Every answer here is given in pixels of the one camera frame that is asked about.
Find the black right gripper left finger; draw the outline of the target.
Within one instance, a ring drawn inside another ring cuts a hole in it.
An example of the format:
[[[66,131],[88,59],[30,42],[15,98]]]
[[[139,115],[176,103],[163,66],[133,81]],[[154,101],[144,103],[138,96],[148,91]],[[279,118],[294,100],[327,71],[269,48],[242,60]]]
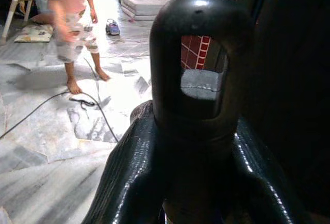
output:
[[[83,223],[156,223],[165,170],[151,100],[131,113],[131,125],[110,153]]]

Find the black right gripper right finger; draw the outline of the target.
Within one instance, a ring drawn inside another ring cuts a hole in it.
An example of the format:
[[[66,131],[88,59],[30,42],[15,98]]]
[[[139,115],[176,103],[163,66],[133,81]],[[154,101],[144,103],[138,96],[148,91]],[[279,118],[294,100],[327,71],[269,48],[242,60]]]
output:
[[[285,175],[244,119],[238,121],[232,158],[242,219],[250,223],[293,223],[294,198]]]

